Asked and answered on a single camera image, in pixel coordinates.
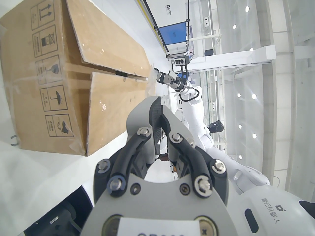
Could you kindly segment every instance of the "white floor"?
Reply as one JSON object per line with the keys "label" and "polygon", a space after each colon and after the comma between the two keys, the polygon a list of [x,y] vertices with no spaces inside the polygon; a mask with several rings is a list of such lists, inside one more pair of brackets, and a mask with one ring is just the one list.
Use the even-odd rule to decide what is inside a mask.
{"label": "white floor", "polygon": [[[21,1],[0,0],[0,18]],[[136,0],[91,1],[145,48],[152,66],[164,72],[170,69]],[[91,181],[97,162],[124,146],[127,137],[122,134],[88,158],[32,152],[11,146],[15,141],[10,137],[15,133],[2,76],[0,79],[0,235],[15,236],[83,183]],[[158,84],[156,94],[167,94],[167,89]]]}

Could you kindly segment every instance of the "printed label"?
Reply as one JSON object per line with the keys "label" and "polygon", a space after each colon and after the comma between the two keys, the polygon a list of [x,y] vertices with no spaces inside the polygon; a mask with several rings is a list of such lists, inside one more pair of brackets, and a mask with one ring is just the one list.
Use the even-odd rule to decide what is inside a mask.
{"label": "printed label", "polygon": [[35,62],[40,85],[62,80],[59,55]]}
{"label": "printed label", "polygon": [[50,137],[73,137],[69,114],[45,115]]}
{"label": "printed label", "polygon": [[54,0],[44,0],[31,8],[32,30],[35,30],[54,20]]}
{"label": "printed label", "polygon": [[49,223],[52,224],[54,221],[56,221],[59,217],[56,216],[54,219],[52,219]]}
{"label": "printed label", "polygon": [[166,5],[166,6],[165,6],[165,9],[166,9],[167,15],[171,15],[171,14],[172,14],[170,5]]}
{"label": "printed label", "polygon": [[56,25],[52,25],[33,34],[34,56],[48,54],[58,50]]}
{"label": "printed label", "polygon": [[39,89],[44,112],[67,110],[67,100],[63,85]]}
{"label": "printed label", "polygon": [[199,221],[151,220],[121,217],[117,236],[200,235]]}

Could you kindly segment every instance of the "metal frame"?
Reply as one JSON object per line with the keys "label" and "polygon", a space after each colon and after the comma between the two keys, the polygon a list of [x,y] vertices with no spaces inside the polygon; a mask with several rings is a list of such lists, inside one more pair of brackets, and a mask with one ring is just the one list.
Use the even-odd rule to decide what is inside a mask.
{"label": "metal frame", "polygon": [[[143,3],[144,3],[144,5],[145,5],[145,7],[146,7],[146,9],[147,9],[147,11],[148,11],[148,13],[149,13],[151,19],[152,19],[152,22],[153,22],[153,25],[154,25],[154,30],[156,30],[156,31],[158,32],[158,36],[159,36],[159,37],[161,38],[161,40],[162,40],[162,45],[163,45],[163,46],[165,47],[165,49],[166,49],[165,56],[166,56],[166,58],[168,59],[169,56],[171,56],[171,55],[168,54],[168,53],[169,53],[169,50],[168,50],[168,48],[167,48],[167,45],[177,44],[177,43],[179,43],[179,42],[172,43],[172,44],[167,44],[167,45],[166,45],[166,43],[165,43],[165,41],[164,41],[164,38],[162,37],[162,34],[161,34],[159,28],[167,27],[167,26],[171,26],[171,25],[176,25],[176,24],[184,23],[184,22],[188,22],[188,23],[189,23],[189,21],[190,21],[190,19],[189,19],[189,0],[188,0],[188,13],[187,13],[187,19],[186,19],[186,21],[174,23],[174,24],[171,24],[171,25],[161,26],[161,27],[158,27],[158,25],[157,25],[157,23],[156,23],[156,21],[155,21],[155,19],[154,19],[154,17],[153,17],[153,14],[152,14],[152,12],[151,12],[151,10],[150,10],[150,8],[149,8],[149,5],[148,5],[148,3],[146,2],[146,0],[140,0],[140,1],[143,1]],[[182,42],[186,42],[186,43],[187,43],[187,44],[186,44],[186,51],[188,50],[188,47],[189,47],[189,44],[188,44],[188,42],[189,42],[188,35],[189,35],[189,28],[188,28],[188,30],[187,30],[187,39],[186,39],[186,41],[182,41]]]}

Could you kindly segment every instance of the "black cable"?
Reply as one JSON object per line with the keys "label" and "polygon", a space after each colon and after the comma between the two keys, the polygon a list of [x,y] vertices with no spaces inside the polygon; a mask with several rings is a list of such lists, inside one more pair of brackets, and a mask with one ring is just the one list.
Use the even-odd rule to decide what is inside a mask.
{"label": "black cable", "polygon": [[[182,80],[184,80],[185,83],[186,83],[186,82],[187,82],[187,79],[188,79],[188,69],[187,69],[187,65],[185,65],[185,71],[186,71],[186,77],[185,77],[185,78],[184,78],[183,66],[180,66],[180,70],[181,70]],[[181,99],[183,102],[189,102],[189,101],[191,101],[191,100],[193,100],[193,99],[196,99],[196,98],[199,96],[200,92],[199,92],[196,88],[194,88],[194,87],[191,87],[191,88],[194,89],[194,90],[197,92],[197,95],[194,96],[193,98],[190,98],[190,99],[188,99],[188,100],[185,100],[185,99],[183,99],[183,98],[181,97],[181,95],[179,94],[179,97],[180,97],[180,99]]]}
{"label": "black cable", "polygon": [[193,99],[196,99],[196,98],[199,96],[199,91],[198,91],[196,88],[194,88],[194,87],[192,87],[192,89],[194,89],[194,90],[197,92],[197,95],[196,95],[196,96],[194,96],[193,98],[190,98],[190,99],[188,99],[188,100],[185,100],[185,99],[183,99],[183,98],[181,97],[181,95],[179,94],[179,98],[180,98],[183,102],[189,102],[189,101],[191,101],[191,100],[193,100]]}
{"label": "black cable", "polygon": [[187,69],[187,65],[185,65],[185,71],[186,71],[186,81],[188,80],[188,69]]}

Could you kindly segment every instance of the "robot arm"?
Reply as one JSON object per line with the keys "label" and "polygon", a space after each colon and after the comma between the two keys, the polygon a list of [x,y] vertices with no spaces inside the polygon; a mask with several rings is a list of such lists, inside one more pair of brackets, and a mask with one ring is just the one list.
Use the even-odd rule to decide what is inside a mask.
{"label": "robot arm", "polygon": [[[180,179],[151,183],[143,178],[161,128]],[[272,186],[254,187],[226,208],[225,164],[195,146],[159,97],[146,98],[130,113],[127,132],[126,145],[96,166],[95,208],[82,236],[315,236],[315,205]]]}
{"label": "robot arm", "polygon": [[[157,184],[143,179],[158,151],[156,139],[161,137],[161,128],[167,135],[169,159],[176,166],[179,180]],[[126,145],[96,167],[96,204],[82,236],[237,235],[225,206],[225,165],[195,145],[189,130],[161,106],[160,97],[146,98],[129,114],[127,133]],[[161,231],[165,227],[160,231],[153,226],[149,228],[152,231],[145,228],[146,223],[161,220],[171,222],[169,231]],[[190,234],[180,231],[179,221],[195,222],[197,230]]]}
{"label": "robot arm", "polygon": [[182,109],[184,116],[196,145],[209,155],[225,163],[228,170],[228,178],[238,194],[242,194],[256,186],[270,185],[270,181],[261,172],[251,167],[243,166],[218,148],[213,147],[214,142],[210,136],[210,131],[203,121],[204,106],[201,98],[201,87],[192,87],[189,81],[177,76],[172,71],[169,74],[159,72],[157,76],[158,82],[169,85],[180,93],[183,101]]}

